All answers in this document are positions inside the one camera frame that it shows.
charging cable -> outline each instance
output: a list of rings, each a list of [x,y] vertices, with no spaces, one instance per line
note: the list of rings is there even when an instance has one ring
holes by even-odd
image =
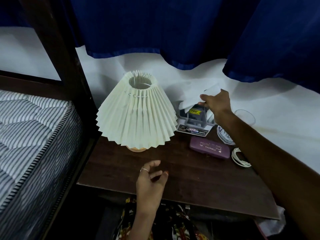
[[[250,163],[248,163],[247,161],[242,161],[242,160],[240,160],[240,159],[238,158],[238,156],[237,156],[237,154],[236,154],[237,152],[241,152],[238,147],[235,148],[235,149],[233,149],[233,151],[232,151],[232,153],[231,153],[232,160],[233,160],[236,164],[238,164],[239,166],[241,166],[241,167],[245,167],[245,168],[251,167],[251,164],[250,164]]]

wooden table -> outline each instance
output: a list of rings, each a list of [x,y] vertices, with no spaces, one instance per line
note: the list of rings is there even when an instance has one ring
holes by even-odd
[[[161,160],[157,170],[169,171],[164,199],[278,219],[271,191],[251,167],[193,151],[190,137],[175,132],[165,145],[135,153],[101,136],[77,184],[135,194],[142,165]],[[206,138],[221,142],[215,128]]]

white lampshade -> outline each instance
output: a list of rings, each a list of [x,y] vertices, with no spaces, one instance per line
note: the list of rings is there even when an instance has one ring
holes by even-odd
[[[141,71],[124,75],[97,116],[102,136],[128,148],[164,145],[177,125],[175,110],[158,81]]]

hand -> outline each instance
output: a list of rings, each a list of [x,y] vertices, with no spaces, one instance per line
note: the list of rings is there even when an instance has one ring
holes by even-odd
[[[168,180],[169,173],[160,170],[154,173],[150,172],[152,167],[157,167],[161,163],[160,160],[150,161],[143,165],[137,180],[137,213],[156,214],[160,205],[162,193]],[[161,175],[159,180],[152,182],[156,176]]]
[[[224,115],[233,114],[229,93],[226,90],[221,89],[221,92],[216,96],[201,94],[200,98],[204,100],[205,103],[199,102],[198,104],[209,108],[213,112],[214,121],[218,125],[221,125]]]

dark wooden headboard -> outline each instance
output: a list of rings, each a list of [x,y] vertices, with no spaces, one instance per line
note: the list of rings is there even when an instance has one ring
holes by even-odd
[[[0,71],[0,89],[73,101],[89,131],[96,130],[97,107],[78,58],[62,10],[50,0],[19,0],[61,81]]]

